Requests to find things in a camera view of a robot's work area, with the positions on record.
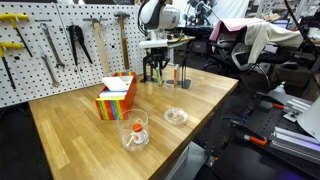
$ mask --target yellow screwdriver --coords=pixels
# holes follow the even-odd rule
[[[14,84],[14,81],[13,81],[11,73],[10,73],[10,69],[8,67],[8,62],[6,61],[6,58],[5,58],[4,52],[3,52],[3,49],[7,49],[7,48],[21,49],[21,48],[23,48],[23,46],[22,46],[22,44],[18,44],[18,43],[0,42],[0,57],[3,61],[4,67],[6,68],[7,74],[9,76],[9,80],[11,82],[11,86],[13,89],[16,89],[16,85]]]
[[[24,41],[24,39],[18,29],[18,25],[16,23],[16,21],[19,21],[19,20],[29,20],[29,17],[24,14],[0,14],[0,21],[4,21],[4,20],[10,21],[10,23],[13,26],[13,29],[15,29],[17,31],[18,36],[21,38],[21,41],[22,41],[24,47],[26,48],[26,50],[28,51],[30,57],[32,57],[32,54],[31,54],[26,42]]]

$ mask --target wrench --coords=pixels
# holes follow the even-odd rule
[[[61,62],[61,60],[60,60],[60,58],[59,58],[59,56],[58,56],[57,50],[56,50],[56,48],[54,47],[54,44],[53,44],[52,38],[51,38],[51,36],[50,36],[50,33],[49,33],[49,30],[48,30],[47,24],[46,24],[46,23],[41,23],[41,24],[40,24],[40,27],[42,28],[44,34],[47,36],[47,39],[48,39],[48,41],[49,41],[49,44],[50,44],[50,47],[51,47],[52,52],[53,52],[53,54],[54,54],[54,57],[55,57],[56,60],[57,60],[57,64],[56,64],[55,67],[56,67],[56,68],[59,68],[59,66],[61,66],[62,68],[64,68],[65,65]]]
[[[53,76],[53,73],[52,73],[51,68],[50,68],[50,66],[49,66],[49,63],[48,63],[47,55],[44,54],[41,46],[38,46],[38,47],[39,47],[39,49],[40,49],[41,59],[43,59],[44,63],[46,64],[47,69],[48,69],[48,71],[49,71],[49,74],[50,74],[50,76],[51,76],[51,79],[52,79],[52,87],[58,87],[60,84],[58,83],[58,81],[56,81],[56,79],[55,79],[54,76]]]

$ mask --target pliers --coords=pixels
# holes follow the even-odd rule
[[[67,29],[70,34],[72,53],[73,53],[75,65],[78,66],[78,58],[77,58],[77,51],[76,51],[76,45],[75,45],[76,41],[79,42],[80,46],[82,47],[84,53],[86,54],[86,56],[89,60],[89,62],[92,64],[92,60],[91,60],[90,55],[87,51],[87,48],[84,44],[84,36],[82,33],[82,29],[77,25],[71,25]]]

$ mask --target clamp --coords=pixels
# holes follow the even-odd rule
[[[268,142],[266,137],[257,134],[256,132],[252,131],[242,123],[239,123],[235,120],[231,120],[230,131],[229,131],[228,137],[224,138],[222,142],[222,146],[221,146],[222,149],[225,149],[227,145],[231,143],[235,137],[239,137],[239,136],[236,136],[237,132],[241,133],[242,136],[240,137],[243,140],[251,141],[260,146],[265,146]]]
[[[75,65],[78,66],[78,58],[77,58],[77,50],[76,50],[76,45],[75,42],[78,41],[80,46],[82,47],[84,53],[86,54],[89,62],[92,64],[92,60],[90,58],[90,55],[88,53],[88,50],[84,44],[84,36],[82,29],[79,26],[76,25],[71,25],[68,28],[69,34],[70,34],[70,40],[71,40],[71,46],[72,46],[72,54],[74,57],[74,62]]]

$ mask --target red handle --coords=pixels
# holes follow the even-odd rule
[[[267,142],[268,142],[268,141],[267,141],[267,138],[265,138],[265,137],[264,137],[264,140],[262,141],[262,140],[260,140],[260,139],[258,139],[258,138],[255,138],[255,137],[250,136],[249,140],[252,141],[252,142],[254,142],[254,143],[256,143],[256,144],[259,144],[259,145],[261,145],[261,146],[266,145]]]
[[[275,107],[275,108],[278,108],[278,109],[280,109],[280,110],[283,110],[284,107],[285,107],[285,106],[281,106],[281,105],[275,104],[275,103],[273,103],[272,106]]]

